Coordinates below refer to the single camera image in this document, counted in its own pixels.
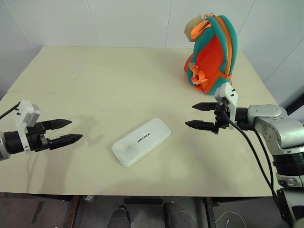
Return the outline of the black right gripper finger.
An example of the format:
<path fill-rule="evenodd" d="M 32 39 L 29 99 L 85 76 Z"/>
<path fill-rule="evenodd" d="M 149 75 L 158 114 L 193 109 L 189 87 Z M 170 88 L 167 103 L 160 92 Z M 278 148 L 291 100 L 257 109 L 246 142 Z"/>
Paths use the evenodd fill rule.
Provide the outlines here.
<path fill-rule="evenodd" d="M 185 124 L 191 128 L 197 129 L 197 130 L 204 130 L 204 131 L 213 131 L 214 130 L 214 123 L 211 122 L 205 122 L 201 120 L 191 120 L 185 122 Z"/>
<path fill-rule="evenodd" d="M 212 111 L 215 110 L 218 103 L 215 102 L 201 102 L 192 106 L 192 108 L 200 110 L 200 111 Z"/>

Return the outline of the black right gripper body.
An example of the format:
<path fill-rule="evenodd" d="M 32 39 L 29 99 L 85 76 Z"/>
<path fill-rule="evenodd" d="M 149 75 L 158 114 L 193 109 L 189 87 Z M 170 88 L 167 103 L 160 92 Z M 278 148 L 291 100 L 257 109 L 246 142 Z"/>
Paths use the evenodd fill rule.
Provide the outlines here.
<path fill-rule="evenodd" d="M 227 99 L 222 99 L 220 103 L 215 105 L 214 115 L 215 123 L 212 132 L 218 134 L 219 129 L 226 129 L 229 127 L 230 110 Z"/>

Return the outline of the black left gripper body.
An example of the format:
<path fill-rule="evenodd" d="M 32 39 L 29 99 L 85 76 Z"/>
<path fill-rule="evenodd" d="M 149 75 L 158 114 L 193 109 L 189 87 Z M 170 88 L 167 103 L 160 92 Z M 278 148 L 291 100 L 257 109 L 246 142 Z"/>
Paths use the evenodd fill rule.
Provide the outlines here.
<path fill-rule="evenodd" d="M 39 152 L 49 149 L 50 140 L 45 137 L 45 133 L 50 129 L 50 121 L 38 122 L 33 127 L 27 127 L 26 137 L 31 151 Z"/>

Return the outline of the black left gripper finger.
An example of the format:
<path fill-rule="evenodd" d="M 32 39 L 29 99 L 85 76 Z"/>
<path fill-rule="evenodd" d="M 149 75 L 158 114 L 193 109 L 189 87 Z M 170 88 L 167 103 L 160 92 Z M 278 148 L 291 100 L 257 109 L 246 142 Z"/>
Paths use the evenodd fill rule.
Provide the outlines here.
<path fill-rule="evenodd" d="M 55 120 L 45 121 L 45 130 L 60 129 L 71 123 L 72 121 L 66 119 L 55 119 Z"/>
<path fill-rule="evenodd" d="M 64 136 L 60 136 L 59 138 L 49 140 L 48 148 L 50 150 L 54 150 L 60 147 L 68 146 L 80 140 L 83 137 L 82 134 L 67 134 Z"/>

